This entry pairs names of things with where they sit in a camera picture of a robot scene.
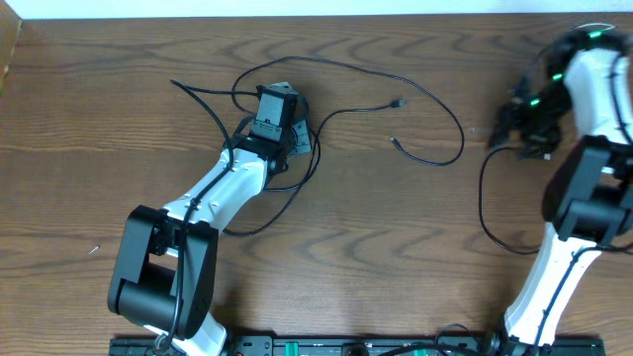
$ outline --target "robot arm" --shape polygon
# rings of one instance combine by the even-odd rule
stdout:
[[[231,139],[231,171],[200,197],[189,217],[186,253],[178,256],[177,252],[185,213],[192,198],[225,170],[227,148],[215,167],[182,197],[161,210],[139,206],[126,222],[108,308],[155,333],[166,333],[173,322],[177,278],[175,271],[150,262],[149,254],[184,258],[182,309],[173,342],[188,355],[218,355],[226,339],[226,330],[209,313],[220,232],[271,177],[288,169],[286,162],[293,153],[310,147],[306,116],[295,118],[299,93],[288,83],[257,89],[260,106],[249,134],[235,133]]]
[[[633,151],[625,133],[632,133],[627,126],[633,124],[633,118],[625,42],[617,34],[568,34],[550,50],[552,82],[524,104],[544,107],[515,111],[538,110],[534,115],[539,118],[532,120],[527,114],[522,127],[537,122],[544,133],[553,126],[543,124],[551,124],[573,104],[581,141],[546,189],[542,207],[545,237],[523,289],[504,314],[501,355],[523,355],[535,344],[552,345],[556,325],[574,289],[600,255],[594,247],[609,246],[631,225],[633,200],[628,180]],[[554,114],[548,118],[548,112]],[[531,134],[538,133],[537,128],[531,127]],[[550,148],[552,145],[544,145],[536,151],[547,153]],[[601,185],[603,173],[622,183],[619,187]]]

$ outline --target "cable connector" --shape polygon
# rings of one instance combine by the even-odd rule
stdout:
[[[392,141],[392,143],[398,150],[403,150],[403,147],[400,145],[400,142],[395,137],[392,136],[390,140]]]
[[[399,99],[399,100],[393,101],[391,104],[389,104],[389,106],[396,109],[396,108],[401,108],[406,104],[407,104],[407,99]]]

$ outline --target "green connector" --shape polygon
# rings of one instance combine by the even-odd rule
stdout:
[[[286,356],[299,356],[298,342],[286,342]]]

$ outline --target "wooden table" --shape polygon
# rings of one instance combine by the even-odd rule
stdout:
[[[392,147],[395,135],[418,156],[447,159],[459,146],[451,119],[401,82],[302,62],[247,77],[240,88],[291,82],[313,127],[336,109],[409,104],[332,119],[321,166],[289,211],[254,237],[221,239],[217,320],[278,334],[495,327],[533,256],[501,250],[479,225],[486,140],[534,53],[596,19],[633,32],[630,15],[608,14],[27,22],[0,96],[0,353],[101,355],[115,335],[145,334],[106,307],[124,222],[137,205],[160,208],[188,190],[222,144],[168,79],[228,89],[245,69],[289,54],[418,82],[457,115],[466,150],[431,167]],[[243,115],[227,97],[206,99],[232,131]],[[508,243],[540,243],[540,199],[572,125],[567,117],[568,143],[552,162],[491,162],[486,218]],[[274,184],[299,179],[306,160],[291,163]],[[286,199],[256,197],[230,226],[258,227]],[[630,258],[600,258],[559,332],[599,334],[610,355],[633,353],[631,273]]]

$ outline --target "white wall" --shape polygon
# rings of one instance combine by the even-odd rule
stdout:
[[[23,19],[630,12],[633,0],[6,0]]]

